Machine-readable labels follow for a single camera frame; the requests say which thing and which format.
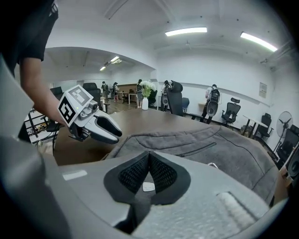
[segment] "gray fabric cushion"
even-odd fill
[[[276,189],[278,169],[274,162],[247,138],[225,127],[133,134],[115,147],[106,159],[141,150],[155,150],[201,163],[213,162],[268,204]]]

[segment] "fluorescent light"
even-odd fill
[[[111,62],[115,62],[118,58],[120,58],[119,56],[114,57]]]
[[[207,28],[185,28],[180,30],[175,30],[171,32],[165,32],[167,36],[185,34],[185,33],[194,33],[194,32],[207,32]]]
[[[268,48],[271,51],[276,51],[277,50],[277,48],[274,47],[274,46],[272,46],[271,44],[263,41],[262,39],[259,39],[259,38],[255,37],[255,36],[249,35],[247,33],[242,32],[241,38],[245,38],[247,40],[250,40],[250,41],[253,41],[253,42],[257,43],[257,44],[260,44],[263,47]]]

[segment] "white vase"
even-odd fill
[[[142,109],[143,110],[149,109],[149,100],[147,99],[147,97],[144,97],[142,100]]]

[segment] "person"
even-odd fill
[[[163,98],[167,97],[167,91],[170,88],[168,80],[164,81],[164,84],[162,86],[161,92],[162,92],[162,97],[161,97],[161,111],[166,112],[168,108],[168,104],[164,105],[163,104]]]
[[[59,101],[42,82],[41,71],[46,43],[57,19],[58,6],[54,0],[18,2],[14,23],[1,21],[5,37],[1,38],[0,52],[13,75],[17,63],[20,65],[21,87],[34,102],[34,108],[66,125],[57,110]],[[25,124],[19,138],[30,142]]]
[[[114,103],[118,102],[118,87],[117,82],[114,82],[113,84],[113,92],[114,92]]]
[[[208,105],[209,102],[211,101],[211,92],[212,92],[213,90],[218,90],[218,89],[217,89],[217,85],[213,84],[212,87],[209,87],[209,88],[207,88],[207,90],[206,90],[206,105],[205,105],[205,107],[204,107],[204,111],[203,111],[203,113],[202,113],[202,115],[201,115],[202,117],[201,117],[201,119],[200,119],[200,122],[203,122],[203,121],[204,121],[204,118],[206,117],[206,114],[207,114],[207,105]],[[209,118],[207,119],[206,123],[209,125],[209,124],[211,123],[211,121],[212,121],[212,117],[209,116]]]
[[[106,102],[108,102],[109,101],[109,99],[108,99],[109,89],[108,89],[108,85],[105,83],[105,81],[102,82],[102,90],[103,90],[103,96],[105,97]]]
[[[136,93],[137,93],[137,108],[142,108],[142,100],[143,100],[143,95],[142,95],[142,85],[140,83],[142,82],[141,79],[139,79],[137,86],[136,86]]]

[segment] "white flowers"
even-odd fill
[[[150,91],[153,90],[153,91],[156,91],[156,86],[154,83],[150,82],[150,81],[142,81],[140,83],[140,85],[143,86],[143,89],[142,89],[142,95],[144,97],[149,97],[150,96]]]

